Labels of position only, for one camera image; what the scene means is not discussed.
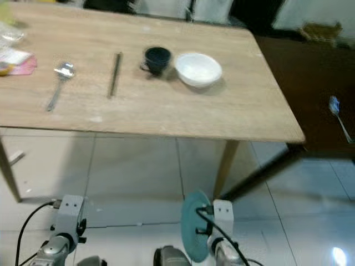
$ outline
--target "dark wooden table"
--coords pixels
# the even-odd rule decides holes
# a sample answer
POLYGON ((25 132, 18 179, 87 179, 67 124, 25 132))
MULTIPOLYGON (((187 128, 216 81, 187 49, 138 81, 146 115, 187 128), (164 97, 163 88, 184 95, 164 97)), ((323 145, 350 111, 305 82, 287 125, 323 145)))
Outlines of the dark wooden table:
POLYGON ((287 144, 276 156, 220 198, 233 201, 251 191, 301 157, 355 159, 355 144, 349 144, 335 116, 329 98, 341 102, 340 117, 355 133, 355 51, 325 44, 256 37, 306 142, 287 144))

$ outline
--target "tile grout line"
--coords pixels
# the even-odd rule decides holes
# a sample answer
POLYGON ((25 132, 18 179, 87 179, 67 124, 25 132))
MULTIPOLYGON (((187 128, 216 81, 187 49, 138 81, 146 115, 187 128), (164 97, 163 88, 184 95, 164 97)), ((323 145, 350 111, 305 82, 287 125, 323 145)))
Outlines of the tile grout line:
MULTIPOLYGON (((306 213, 306 214, 295 214, 295 215, 287 215, 283 216, 283 218, 312 218, 314 216, 319 217, 319 215, 331 216, 331 215, 347 215, 347 214, 354 214, 353 211, 348 212, 322 212, 322 213, 306 213)), ((234 219, 234 222, 249 222, 249 221, 279 221, 280 218, 278 217, 254 217, 254 218, 237 218, 234 219)), ((169 224, 180 224, 181 222, 156 222, 156 223, 143 223, 142 226, 158 226, 158 225, 169 225, 169 224)), ((88 229, 96 229, 96 228, 109 228, 109 227, 136 227, 137 224, 123 224, 117 226, 91 226, 87 227, 88 229)), ((20 230, 0 230, 0 232, 19 232, 20 230)), ((48 229, 28 229, 26 232, 42 232, 42 231, 49 231, 48 229)))
POLYGON ((275 206, 275 209, 276 209, 276 212, 277 212, 278 218, 279 218, 280 223, 281 223, 281 227, 282 227, 283 233, 285 234, 285 237, 286 237, 286 240, 287 240, 288 247, 290 248, 290 251, 291 251, 291 254, 292 254, 292 257, 293 257, 293 261, 295 261, 295 264, 296 264, 296 266, 297 266, 297 265, 298 265, 298 264, 297 264, 297 260, 296 260, 295 254, 293 253, 293 250, 292 250, 292 248, 291 248, 290 241, 288 240, 288 236, 287 236, 287 234, 286 234, 286 230, 285 230, 285 228, 284 228, 284 226, 283 226, 283 223, 282 223, 282 220, 281 220, 281 216, 280 216, 280 214, 279 214, 279 212, 278 212, 278 210, 277 210, 277 207, 276 207, 276 204, 275 204, 275 200, 273 199, 273 196, 272 196, 272 194, 271 194, 271 191, 270 191, 270 188, 268 187, 267 182, 265 182, 265 184, 266 184, 266 187, 267 187, 267 189, 268 189, 268 192, 270 193, 270 196, 271 196, 271 199, 272 199, 273 205, 275 206))
POLYGON ((175 146, 176 146, 176 153, 177 153, 177 163, 179 165, 179 176, 180 176, 180 183, 181 183, 181 193, 182 198, 185 200, 185 192, 184 192, 184 182, 182 180, 182 170, 181 170, 181 161, 180 161, 180 149, 179 149, 179 142, 178 138, 175 138, 175 146))
MULTIPOLYGON (((87 192, 88 192, 90 171, 91 171, 91 167, 92 167, 92 163, 93 163, 95 146, 96 146, 96 133, 94 134, 93 147, 92 147, 92 150, 91 150, 91 156, 90 156, 89 167, 88 167, 88 172, 87 172, 87 183, 86 183, 85 191, 84 191, 84 198, 86 197, 87 192)), ((75 257, 77 256, 77 251, 78 251, 78 249, 76 248, 75 252, 74 252, 73 266, 75 265, 75 257)))
POLYGON ((340 178, 338 177, 338 174, 337 174, 337 172, 335 171, 333 165, 332 165, 328 160, 327 160, 327 162, 328 162, 328 164, 330 164, 330 166, 332 167, 333 172, 335 173, 337 179, 339 180, 339 183, 340 183, 340 185, 342 186, 342 188, 343 188, 343 190, 344 190, 346 196, 348 197, 349 201, 352 201, 351 198, 350 198, 350 196, 349 196, 349 194, 348 194, 348 192, 346 191, 346 189, 345 189, 345 187, 344 187, 342 181, 341 181, 340 178))
POLYGON ((88 173, 87 173, 87 184, 86 184, 85 191, 84 191, 84 198, 87 196, 87 193, 88 193, 88 187, 89 187, 89 181, 90 181, 90 172, 91 172, 91 167, 92 167, 92 164, 93 164, 95 147, 96 147, 96 133, 94 135, 94 143, 93 143, 93 147, 92 147, 92 150, 91 150, 91 156, 90 156, 88 173))
POLYGON ((124 224, 121 226, 91 226, 87 229, 107 229, 107 228, 126 228, 126 227, 144 227, 144 226, 176 226, 181 224, 180 222, 163 222, 163 223, 143 223, 142 225, 137 224, 124 224))
MULTIPOLYGON (((259 168, 260 168, 260 167, 261 167, 260 161, 259 161, 259 158, 258 158, 258 156, 257 156, 257 154, 256 154, 256 151, 255 151, 255 148, 254 148, 253 143, 251 143, 251 147, 252 147, 252 150, 253 150, 253 152, 254 152, 255 157, 257 158, 257 162, 258 162, 259 168)), ((273 199, 273 196, 272 196, 272 194, 271 194, 271 191, 270 191, 270 188, 269 188, 269 186, 268 186, 268 183, 267 183, 266 181, 264 181, 264 184, 266 185, 267 190, 268 190, 268 192, 269 192, 269 194, 270 194, 270 197, 271 197, 271 199, 272 199, 273 206, 275 207, 276 213, 277 213, 277 215, 278 215, 278 220, 279 220, 280 223, 281 223, 281 227, 282 227, 283 233, 285 234, 288 247, 290 248, 290 251, 291 251, 291 254, 292 254, 292 257, 293 257, 293 261, 295 262, 295 264, 296 264, 296 266, 297 266, 297 265, 298 265, 298 264, 297 264, 297 260, 296 260, 295 254, 293 253, 293 250, 292 250, 292 248, 291 248, 290 241, 288 240, 288 237, 287 237, 285 228, 284 228, 284 226, 283 226, 283 223, 282 223, 282 221, 281 221, 281 216, 280 216, 280 214, 279 214, 279 212, 278 212, 278 210, 277 210, 277 207, 276 207, 276 204, 275 204, 275 200, 273 199)))

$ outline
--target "teal plate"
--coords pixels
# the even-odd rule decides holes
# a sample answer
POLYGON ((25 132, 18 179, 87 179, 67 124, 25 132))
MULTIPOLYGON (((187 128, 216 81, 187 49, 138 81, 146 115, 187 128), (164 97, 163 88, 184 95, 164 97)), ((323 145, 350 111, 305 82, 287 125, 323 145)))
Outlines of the teal plate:
POLYGON ((196 228, 206 229, 205 222, 196 213, 196 208, 209 206, 211 203, 207 196, 200 191, 191 193, 185 199, 182 206, 181 217, 181 234, 184 248, 189 257, 194 262, 203 262, 209 254, 207 239, 209 236, 205 234, 196 234, 196 228))

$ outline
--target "white bowl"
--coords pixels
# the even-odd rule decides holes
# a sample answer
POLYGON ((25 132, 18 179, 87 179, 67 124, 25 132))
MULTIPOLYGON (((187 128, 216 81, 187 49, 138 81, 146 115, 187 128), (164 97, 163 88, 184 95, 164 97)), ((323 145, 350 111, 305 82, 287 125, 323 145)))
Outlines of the white bowl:
POLYGON ((184 83, 197 88, 209 86, 222 76, 221 65, 205 54, 181 54, 175 61, 175 68, 184 83))

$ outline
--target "table leg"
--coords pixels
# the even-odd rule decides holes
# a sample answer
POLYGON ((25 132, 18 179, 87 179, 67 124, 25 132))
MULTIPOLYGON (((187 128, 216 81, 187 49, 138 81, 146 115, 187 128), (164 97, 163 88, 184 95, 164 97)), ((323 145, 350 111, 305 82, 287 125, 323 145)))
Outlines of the table leg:
POLYGON ((215 189, 213 192, 213 198, 218 198, 220 195, 224 183, 226 182, 229 170, 233 163, 233 158, 235 152, 238 148, 239 141, 227 140, 226 146, 224 148, 223 156, 220 162, 220 168, 218 169, 217 179, 215 182, 215 189))
POLYGON ((15 178, 13 176, 9 160, 7 159, 4 146, 0 138, 0 169, 5 178, 7 185, 9 186, 12 195, 15 197, 16 202, 21 202, 21 197, 18 192, 15 178))
POLYGON ((280 155, 276 156, 261 169, 249 175, 247 179, 234 186, 226 194, 222 195, 220 199, 234 201, 235 199, 249 193, 252 189, 264 181, 281 172, 287 166, 298 161, 304 151, 305 150, 302 145, 288 145, 287 151, 284 151, 280 155))

